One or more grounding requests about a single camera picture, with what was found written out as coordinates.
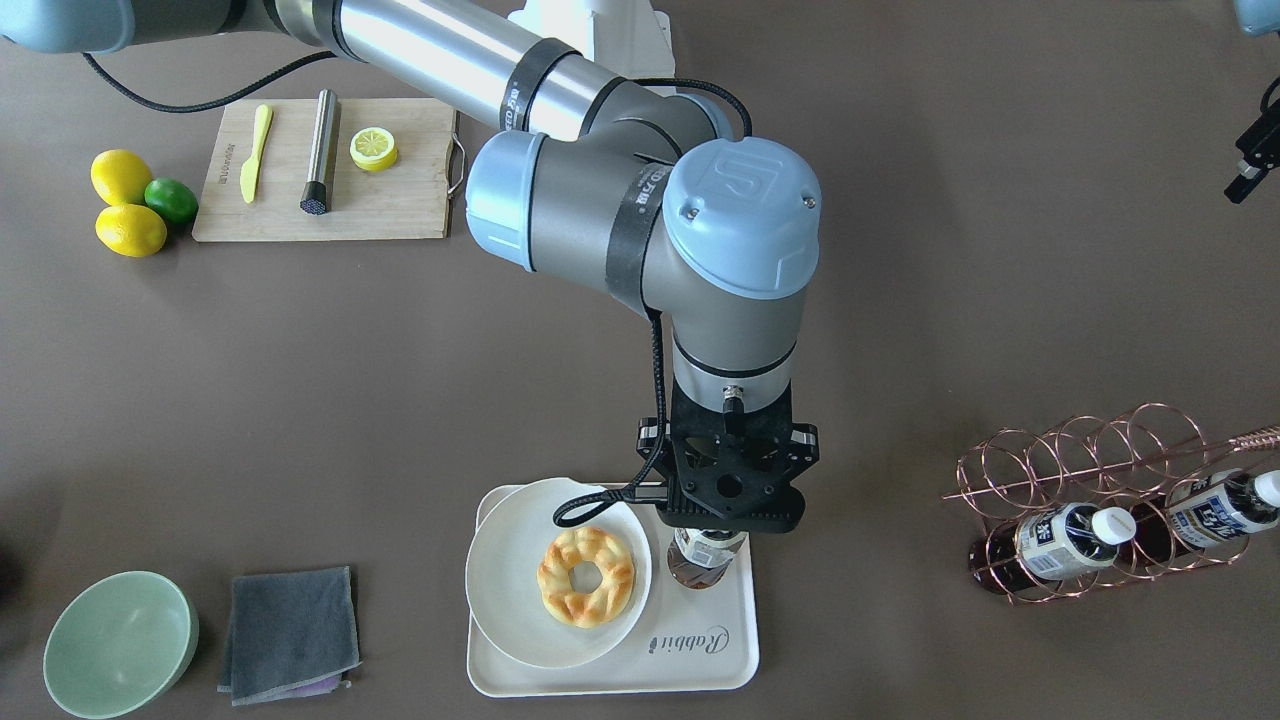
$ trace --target gray tabletop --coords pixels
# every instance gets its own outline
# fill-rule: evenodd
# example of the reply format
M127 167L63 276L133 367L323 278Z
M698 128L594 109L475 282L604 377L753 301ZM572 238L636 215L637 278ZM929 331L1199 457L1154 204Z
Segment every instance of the gray tabletop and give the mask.
M513 3L486 3L509 10ZM74 55L0 45L0 703L51 717L41 655L105 575L178 582L202 621L142 717L1274 717L1280 534L1234 566L1039 607L965 573L940 496L1011 425L1176 405L1280 420L1280 181L1234 206L1233 143L1280 70L1229 3L664 4L678 72L733 90L823 183L795 418L823 460L799 529L753 538L760 664L718 693L490 700L463 564L493 487L628 478L653 413L627 309L452 236L197 245L93 237L90 160L202 183L220 114L163 115ZM102 59L169 102L310 51L244 35ZM326 60L261 97L416 96ZM492 129L461 122L472 151ZM351 565L351 689L233 711L230 582Z

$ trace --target bread ring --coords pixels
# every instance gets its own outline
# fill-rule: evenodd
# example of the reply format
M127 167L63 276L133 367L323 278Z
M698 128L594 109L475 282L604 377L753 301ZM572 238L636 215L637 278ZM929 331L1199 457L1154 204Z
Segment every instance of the bread ring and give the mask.
M600 585L590 593L573 589L570 573L581 562L600 569ZM543 606L566 625L595 628L622 612L635 585L631 552L599 528L570 528L557 537L538 566Z

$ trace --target bottle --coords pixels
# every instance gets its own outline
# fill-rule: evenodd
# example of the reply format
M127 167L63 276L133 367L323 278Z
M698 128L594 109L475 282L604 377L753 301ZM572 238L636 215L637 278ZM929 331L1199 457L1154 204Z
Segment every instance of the bottle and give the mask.
M1134 518L1134 555L1142 565L1162 565L1280 524L1280 470L1257 477L1239 468L1215 473L1140 506Z
M745 533L676 528L667 547L667 568L686 588L707 589L724 577L744 542Z
M969 570L979 585L1000 594L1036 587L1030 574L1069 580L1108 568L1134 530L1128 510L1070 502L973 543Z

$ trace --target light blue joint cap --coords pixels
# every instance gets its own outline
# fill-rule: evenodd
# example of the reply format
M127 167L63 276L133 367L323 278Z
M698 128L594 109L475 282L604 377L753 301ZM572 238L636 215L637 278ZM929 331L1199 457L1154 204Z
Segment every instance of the light blue joint cap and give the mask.
M1280 0L1235 0L1235 19L1245 35L1280 29Z
M534 167L545 135L508 129L476 154L467 178L467 227L488 252L534 272L529 252L529 205Z
M676 97L684 97L698 105L703 113L707 113L707 118L712 122L712 128L716 129L716 137L733 140L733 126L730 124L728 115L710 97L694 95L692 92L677 92Z
M662 197L667 234L708 282L754 300L804 288L818 268L818 177L769 140L713 140L676 163Z
M131 0L5 0L0 35L37 53L114 53L133 41Z

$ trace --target folded towel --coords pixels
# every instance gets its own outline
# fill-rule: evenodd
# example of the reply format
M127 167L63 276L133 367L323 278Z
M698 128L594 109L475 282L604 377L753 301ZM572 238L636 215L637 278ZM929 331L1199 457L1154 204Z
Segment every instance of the folded towel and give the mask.
M218 684L232 705L332 692L357 665L351 568L246 575L232 583Z

